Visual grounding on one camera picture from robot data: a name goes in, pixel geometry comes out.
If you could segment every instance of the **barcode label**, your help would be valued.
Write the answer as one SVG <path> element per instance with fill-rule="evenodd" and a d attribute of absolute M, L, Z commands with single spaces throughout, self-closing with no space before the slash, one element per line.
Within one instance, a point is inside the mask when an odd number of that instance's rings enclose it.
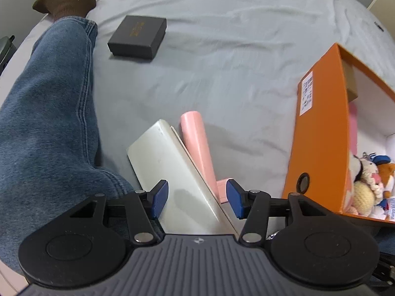
<path fill-rule="evenodd" d="M 300 113 L 304 114 L 313 106 L 313 72 L 302 81 L 302 96 L 300 97 Z"/>

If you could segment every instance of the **jeans seam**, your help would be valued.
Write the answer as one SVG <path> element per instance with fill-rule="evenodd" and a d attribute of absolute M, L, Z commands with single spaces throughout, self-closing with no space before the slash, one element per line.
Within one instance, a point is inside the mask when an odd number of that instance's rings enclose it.
<path fill-rule="evenodd" d="M 85 28 L 86 34 L 89 36 L 90 33 L 92 32 L 92 29 L 94 28 L 94 23 L 88 23 L 88 25 Z M 97 172 L 102 172 L 107 176 L 107 178 L 111 181 L 111 183 L 114 185 L 114 189 L 117 192 L 118 197 L 121 196 L 121 194 L 126 194 L 126 190 L 124 189 L 124 186 L 122 183 L 117 179 L 117 177 L 106 170 L 100 170 L 95 168 L 92 165 L 92 162 L 89 159 L 89 154 L 88 154 L 88 132 L 87 132 L 87 125 L 86 125 L 86 118 L 85 118 L 85 112 L 86 112 L 86 102 L 88 99 L 88 94 L 90 90 L 90 83 L 89 83 L 89 75 L 90 75 L 90 67 L 91 67 L 91 48 L 92 48 L 92 41 L 88 37 L 88 52 L 87 52 L 87 63 L 88 65 L 85 66 L 85 74 L 84 74 L 84 82 L 82 84 L 82 91 L 80 94 L 79 98 L 79 105 L 77 106 L 77 117 L 78 120 L 80 121 L 80 124 L 82 126 L 82 154 L 83 157 L 86 159 L 86 162 L 88 163 L 88 166 Z"/>
<path fill-rule="evenodd" d="M 88 19 L 86 19 L 86 21 L 83 21 L 81 19 L 78 19 L 77 17 L 74 17 L 74 16 L 69 16 L 69 17 L 60 18 L 59 20 L 55 21 L 55 23 L 62 22 L 62 21 L 74 21 L 74 22 L 77 22 L 77 23 L 83 24 L 83 25 L 92 25 L 94 23 L 93 21 L 88 20 Z"/>

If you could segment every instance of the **gray ridged surface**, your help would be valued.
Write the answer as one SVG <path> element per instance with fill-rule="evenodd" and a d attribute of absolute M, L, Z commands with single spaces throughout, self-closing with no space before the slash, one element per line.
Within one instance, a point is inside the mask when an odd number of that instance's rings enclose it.
<path fill-rule="evenodd" d="M 284 296 L 375 295 L 368 287 L 314 291 L 280 275 L 259 249 L 232 236 L 167 235 L 157 246 L 135 250 L 127 264 L 97 285 L 57 291 L 31 285 L 22 296 Z"/>

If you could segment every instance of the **logo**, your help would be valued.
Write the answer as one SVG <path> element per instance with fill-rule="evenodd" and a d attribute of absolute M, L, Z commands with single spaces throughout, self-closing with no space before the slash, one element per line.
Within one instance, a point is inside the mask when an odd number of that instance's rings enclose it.
<path fill-rule="evenodd" d="M 197 243 L 198 245 L 200 245 L 201 243 L 204 243 L 204 239 L 203 238 L 196 238 L 194 240 L 192 240 L 194 243 Z"/>
<path fill-rule="evenodd" d="M 133 27 L 130 36 L 137 37 L 140 34 L 140 31 L 143 29 L 145 22 L 137 22 L 137 24 Z"/>

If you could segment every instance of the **gift box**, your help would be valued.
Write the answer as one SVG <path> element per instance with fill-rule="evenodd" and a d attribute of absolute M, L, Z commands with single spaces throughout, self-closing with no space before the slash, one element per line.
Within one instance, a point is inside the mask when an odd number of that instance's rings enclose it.
<path fill-rule="evenodd" d="M 115 56 L 153 59 L 166 31 L 166 19 L 126 16 L 108 47 Z"/>

